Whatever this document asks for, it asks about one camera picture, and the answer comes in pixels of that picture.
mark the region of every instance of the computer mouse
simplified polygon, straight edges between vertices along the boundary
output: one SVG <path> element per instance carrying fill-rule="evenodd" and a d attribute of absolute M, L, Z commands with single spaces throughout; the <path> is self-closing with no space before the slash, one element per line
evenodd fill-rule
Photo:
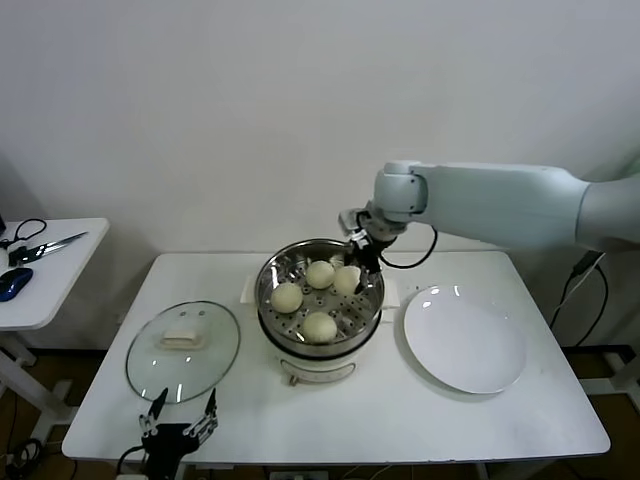
<path fill-rule="evenodd" d="M 8 302 L 20 293 L 20 290 L 29 283 L 33 277 L 30 268 L 14 268 L 0 276 L 0 302 Z"/>

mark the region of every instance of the white plate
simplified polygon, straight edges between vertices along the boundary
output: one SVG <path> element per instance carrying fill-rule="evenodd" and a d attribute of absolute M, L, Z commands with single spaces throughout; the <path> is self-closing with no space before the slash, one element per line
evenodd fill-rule
<path fill-rule="evenodd" d="M 526 344 L 513 320 L 463 287 L 435 286 L 409 303 L 404 328 L 413 354 L 434 377 L 470 393 L 497 393 L 513 384 Z"/>

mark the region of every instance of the stainless steel pot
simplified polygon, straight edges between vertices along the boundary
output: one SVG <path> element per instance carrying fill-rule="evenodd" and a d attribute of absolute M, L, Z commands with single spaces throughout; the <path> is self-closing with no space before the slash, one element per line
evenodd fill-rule
<path fill-rule="evenodd" d="M 264 333 L 280 350 L 305 360 L 333 360 L 354 352 L 371 338 L 380 323 L 384 299 L 381 273 L 368 274 L 364 290 L 349 297 L 339 295 L 333 286 L 313 289 L 305 280 L 306 268 L 312 262 L 325 260 L 334 266 L 344 265 L 348 252 L 348 244 L 337 240 L 305 240 L 283 248 L 262 267 L 255 285 L 258 317 Z M 304 295 L 302 306 L 292 314 L 278 313 L 271 307 L 271 293 L 285 281 L 300 285 Z M 336 321 L 338 334 L 332 343 L 314 345 L 304 341 L 302 322 L 316 311 L 325 312 Z"/>

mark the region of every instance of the pot lid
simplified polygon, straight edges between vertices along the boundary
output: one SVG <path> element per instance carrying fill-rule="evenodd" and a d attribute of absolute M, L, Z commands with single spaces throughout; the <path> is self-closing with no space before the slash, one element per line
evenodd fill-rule
<path fill-rule="evenodd" d="M 186 402 L 222 380 L 239 346 L 240 328 L 226 307 L 206 301 L 174 305 L 142 327 L 131 343 L 127 379 L 145 399 L 154 400 L 168 388 L 167 403 Z"/>

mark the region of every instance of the small white table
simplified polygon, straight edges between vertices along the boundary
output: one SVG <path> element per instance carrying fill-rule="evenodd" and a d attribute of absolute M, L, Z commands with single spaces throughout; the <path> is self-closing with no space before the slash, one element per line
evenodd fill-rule
<path fill-rule="evenodd" d="M 390 255 L 400 263 L 415 256 Z M 385 323 L 358 357 L 353 375 L 333 384 L 289 386 L 255 309 L 240 303 L 247 276 L 267 258 L 160 256 L 67 433 L 65 455 L 115 461 L 140 443 L 137 416 L 147 412 L 149 403 L 127 383 L 129 345 L 158 312 L 195 300 L 230 308 L 238 318 L 242 341 L 235 364 L 217 386 L 220 426 L 200 450 L 185 457 L 186 463 L 485 462 L 592 455 L 609 449 L 600 420 L 504 253 L 436 253 L 419 268 L 385 272 L 396 281 L 401 300 L 434 284 L 458 284 L 500 302 L 519 323 L 528 355 L 522 377 L 503 393 L 481 396 L 448 388 L 417 364 L 403 337 L 402 309 L 384 312 Z M 160 421 L 193 421 L 207 397 L 165 406 Z M 507 478 L 517 478 L 512 470 L 507 473 Z"/>
<path fill-rule="evenodd" d="M 13 238 L 19 224 L 10 222 L 3 238 Z M 71 382 L 58 382 L 53 392 L 43 387 L 21 368 L 22 365 L 33 365 L 36 359 L 10 332 L 42 328 L 53 320 L 109 228 L 109 222 L 104 218 L 47 220 L 47 224 L 47 229 L 29 240 L 26 247 L 62 240 L 85 231 L 89 234 L 59 252 L 26 265 L 34 270 L 31 281 L 16 298 L 0 303 L 0 345 L 15 357 L 12 360 L 0 352 L 0 395 L 9 388 L 42 412 L 32 437 L 43 442 L 54 425 L 66 425 L 73 419 L 76 409 L 64 403 Z"/>

